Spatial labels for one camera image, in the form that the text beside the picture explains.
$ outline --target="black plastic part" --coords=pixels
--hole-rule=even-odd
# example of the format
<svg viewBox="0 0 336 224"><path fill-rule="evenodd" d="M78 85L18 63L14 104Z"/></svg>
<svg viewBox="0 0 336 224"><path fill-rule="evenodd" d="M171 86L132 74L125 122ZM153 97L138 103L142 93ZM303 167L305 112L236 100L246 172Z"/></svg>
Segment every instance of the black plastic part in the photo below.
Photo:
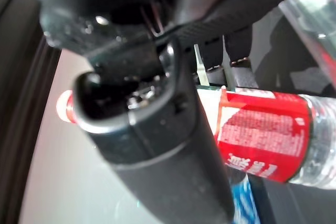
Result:
<svg viewBox="0 0 336 224"><path fill-rule="evenodd" d="M157 159L113 167L148 210L166 224L230 223L234 206L222 159L201 116L185 143Z"/></svg>
<svg viewBox="0 0 336 224"><path fill-rule="evenodd" d="M165 224L230 223L234 206L222 159L176 41L167 47L166 53L172 52L163 93L143 108L107 119L95 119L94 111L83 108L91 99L80 77L73 93L77 123Z"/></svg>

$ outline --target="gray surface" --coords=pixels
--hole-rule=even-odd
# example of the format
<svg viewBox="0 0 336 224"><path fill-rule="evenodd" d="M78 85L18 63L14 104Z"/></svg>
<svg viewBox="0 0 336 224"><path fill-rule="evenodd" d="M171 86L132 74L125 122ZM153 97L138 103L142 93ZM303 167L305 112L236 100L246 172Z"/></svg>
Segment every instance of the gray surface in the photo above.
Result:
<svg viewBox="0 0 336 224"><path fill-rule="evenodd" d="M278 8L254 24L250 59L261 89L335 96L330 82Z"/></svg>

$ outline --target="black fabric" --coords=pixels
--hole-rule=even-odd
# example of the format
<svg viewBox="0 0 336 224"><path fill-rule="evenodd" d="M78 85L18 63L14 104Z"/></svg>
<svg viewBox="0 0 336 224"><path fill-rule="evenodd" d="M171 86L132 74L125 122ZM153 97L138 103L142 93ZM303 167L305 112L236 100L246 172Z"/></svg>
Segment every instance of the black fabric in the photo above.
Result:
<svg viewBox="0 0 336 224"><path fill-rule="evenodd" d="M252 47L252 25L224 35L225 50L231 63L238 63L250 55Z"/></svg>

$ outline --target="white surface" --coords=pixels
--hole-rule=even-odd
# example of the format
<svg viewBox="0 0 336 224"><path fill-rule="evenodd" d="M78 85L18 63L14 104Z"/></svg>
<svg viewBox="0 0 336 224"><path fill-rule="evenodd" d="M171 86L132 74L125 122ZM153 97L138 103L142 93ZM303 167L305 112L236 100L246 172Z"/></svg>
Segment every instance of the white surface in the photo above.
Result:
<svg viewBox="0 0 336 224"><path fill-rule="evenodd" d="M29 171L20 224L159 223L127 191L80 129L56 114L84 58L63 51Z"/></svg>

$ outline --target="red bottle label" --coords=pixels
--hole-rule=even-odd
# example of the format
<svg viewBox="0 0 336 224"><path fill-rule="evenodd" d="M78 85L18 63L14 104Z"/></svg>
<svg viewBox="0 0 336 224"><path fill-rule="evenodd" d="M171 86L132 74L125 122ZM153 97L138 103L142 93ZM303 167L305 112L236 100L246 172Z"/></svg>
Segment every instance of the red bottle label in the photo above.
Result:
<svg viewBox="0 0 336 224"><path fill-rule="evenodd" d="M286 182L307 152L309 124L307 102L298 95L223 89L215 137L226 165Z"/></svg>

